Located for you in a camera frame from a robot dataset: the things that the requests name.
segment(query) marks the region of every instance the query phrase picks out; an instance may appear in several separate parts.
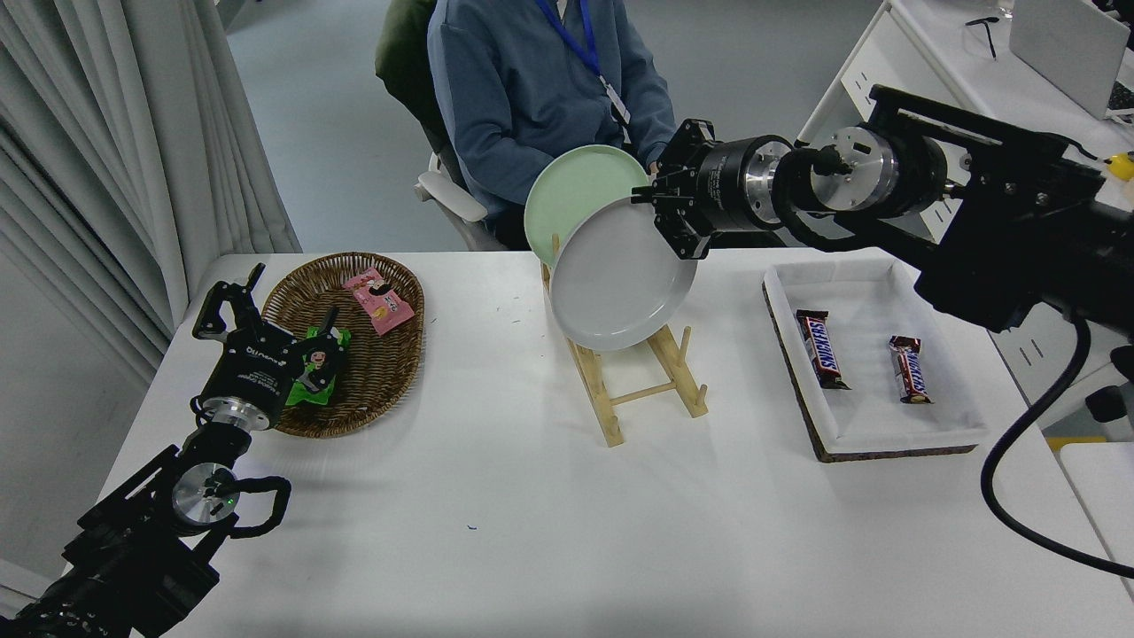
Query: white desk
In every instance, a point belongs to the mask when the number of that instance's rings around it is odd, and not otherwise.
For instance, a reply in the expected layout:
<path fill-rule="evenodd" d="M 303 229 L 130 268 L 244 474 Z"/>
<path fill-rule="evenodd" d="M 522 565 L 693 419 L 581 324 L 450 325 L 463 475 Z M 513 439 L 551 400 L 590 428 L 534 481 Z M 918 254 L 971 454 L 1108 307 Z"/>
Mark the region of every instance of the white desk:
<path fill-rule="evenodd" d="M 1012 22 L 990 25 L 997 58 L 989 51 L 982 26 L 965 26 L 995 9 L 974 1 L 888 0 L 882 2 L 843 68 L 831 82 L 799 138 L 812 137 L 824 125 L 838 100 L 848 95 L 860 114 L 873 109 L 869 92 L 874 84 L 957 105 L 1032 130 L 1066 135 L 1100 158 L 1134 148 L 1134 128 L 1100 121 L 1039 75 L 1008 48 Z M 947 146 L 949 176 L 968 180 L 959 168 L 962 152 Z M 1067 158 L 1102 168 L 1074 150 Z M 1099 199 L 1129 209 L 1122 181 L 1103 171 L 1107 185 Z M 936 239 L 948 227 L 956 203 L 938 202 L 922 213 Z M 1058 312 L 1036 306 L 1024 324 L 995 335 L 995 341 L 1027 401 L 1035 401 L 1059 376 L 1074 351 L 1074 331 Z M 1047 426 L 1082 408 L 1083 400 L 1100 388 L 1126 382 L 1110 365 L 1110 350 L 1125 343 L 1115 333 L 1095 327 L 1091 356 L 1078 382 L 1041 418 Z"/>
<path fill-rule="evenodd" d="M 223 257 L 206 282 L 243 280 L 262 258 L 262 303 L 313 256 Z M 905 638 L 1134 628 L 1117 577 L 1031 545 L 985 510 L 978 475 L 987 445 L 956 457 L 815 460 L 760 280 L 773 261 L 828 255 L 714 250 L 671 324 L 694 329 L 688 363 L 709 385 L 709 415 L 688 419 L 676 395 L 621 406 L 626 443 L 615 449 L 603 444 L 531 253 L 390 256 L 426 295 L 417 383 L 392 412 L 342 439 L 253 437 L 237 473 L 289 478 L 287 517 L 263 538 L 221 548 L 220 585 L 170 636 Z M 1023 402 L 987 333 L 945 316 L 941 329 L 981 408 L 1006 426 Z M 181 326 L 107 491 L 189 433 L 186 403 L 218 356 L 218 344 Z M 999 492 L 1023 521 L 1102 552 L 1038 433 L 1008 456 Z M 265 512 L 240 502 L 245 524 Z"/>
<path fill-rule="evenodd" d="M 1059 462 L 1110 560 L 1134 564 L 1134 443 L 1076 443 Z M 1124 579 L 1134 596 L 1134 581 Z"/>

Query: plate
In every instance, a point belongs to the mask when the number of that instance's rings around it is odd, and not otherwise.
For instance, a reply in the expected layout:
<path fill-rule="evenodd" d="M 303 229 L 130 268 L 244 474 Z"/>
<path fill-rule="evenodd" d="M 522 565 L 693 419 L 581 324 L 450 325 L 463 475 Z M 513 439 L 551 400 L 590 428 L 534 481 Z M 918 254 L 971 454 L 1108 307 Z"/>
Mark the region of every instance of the plate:
<path fill-rule="evenodd" d="M 653 218 L 653 206 L 624 197 L 567 236 L 548 291 L 573 342 L 599 351 L 629 348 L 665 326 L 685 299 L 697 263 L 677 258 Z"/>
<path fill-rule="evenodd" d="M 637 160 L 620 148 L 591 144 L 567 151 L 540 172 L 527 195 L 527 244 L 543 263 L 553 265 L 552 235 L 562 243 L 592 212 L 649 182 Z"/>

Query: dish rack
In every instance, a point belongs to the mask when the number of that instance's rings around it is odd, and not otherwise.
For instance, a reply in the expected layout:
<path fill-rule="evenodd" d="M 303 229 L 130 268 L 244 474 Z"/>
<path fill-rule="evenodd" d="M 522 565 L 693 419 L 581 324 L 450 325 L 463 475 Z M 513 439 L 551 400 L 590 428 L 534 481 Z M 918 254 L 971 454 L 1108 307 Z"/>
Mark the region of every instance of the dish rack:
<path fill-rule="evenodd" d="M 551 245 L 553 254 L 558 255 L 558 233 L 552 235 Z M 540 262 L 540 273 L 543 280 L 543 289 L 550 294 L 551 270 L 542 261 Z M 645 341 L 658 359 L 658 364 L 666 372 L 666 376 L 669 377 L 669 383 L 642 389 L 620 397 L 610 397 L 610 393 L 607 391 L 602 372 L 602 356 L 575 343 L 570 338 L 564 337 L 567 340 L 567 348 L 570 350 L 572 359 L 575 360 L 575 368 L 583 381 L 583 388 L 591 400 L 591 408 L 594 409 L 594 416 L 599 420 L 602 436 L 607 441 L 607 448 L 615 448 L 626 442 L 623 437 L 623 431 L 618 426 L 618 416 L 615 415 L 615 407 L 617 406 L 674 391 L 680 397 L 682 403 L 685 405 L 691 419 L 696 419 L 709 412 L 709 407 L 705 406 L 705 393 L 708 393 L 709 386 L 701 385 L 699 388 L 696 381 L 693 378 L 693 373 L 689 372 L 689 367 L 686 365 L 686 354 L 688 352 L 689 335 L 692 333 L 693 330 L 686 326 L 682 333 L 680 346 L 677 344 L 674 333 L 669 330 L 668 325 L 662 326 L 653 335 L 646 338 Z"/>

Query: white curtain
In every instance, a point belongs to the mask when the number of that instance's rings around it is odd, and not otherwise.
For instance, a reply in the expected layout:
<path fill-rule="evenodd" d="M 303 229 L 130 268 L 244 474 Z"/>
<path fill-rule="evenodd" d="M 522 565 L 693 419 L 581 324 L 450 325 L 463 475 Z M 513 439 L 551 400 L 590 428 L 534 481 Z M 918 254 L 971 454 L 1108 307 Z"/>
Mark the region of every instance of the white curtain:
<path fill-rule="evenodd" d="M 212 0 L 0 3 L 0 249 L 143 383 L 217 256 L 299 249 Z"/>

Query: wicker basket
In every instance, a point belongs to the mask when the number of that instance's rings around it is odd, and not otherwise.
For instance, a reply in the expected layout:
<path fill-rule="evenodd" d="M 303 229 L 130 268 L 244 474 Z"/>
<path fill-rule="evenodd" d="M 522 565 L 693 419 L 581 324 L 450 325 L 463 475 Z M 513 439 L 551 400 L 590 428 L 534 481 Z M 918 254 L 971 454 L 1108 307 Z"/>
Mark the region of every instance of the wicker basket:
<path fill-rule="evenodd" d="M 348 279 L 375 267 L 413 308 L 409 322 L 379 338 L 370 316 L 342 288 Z M 392 408 L 417 377 L 425 329 L 425 297 L 405 265 L 379 254 L 347 252 L 328 255 L 293 270 L 268 295 L 263 316 L 302 338 L 319 326 L 331 305 L 339 308 L 335 326 L 350 331 L 347 360 L 327 406 L 301 403 L 285 408 L 276 429 L 323 439 L 365 427 Z"/>

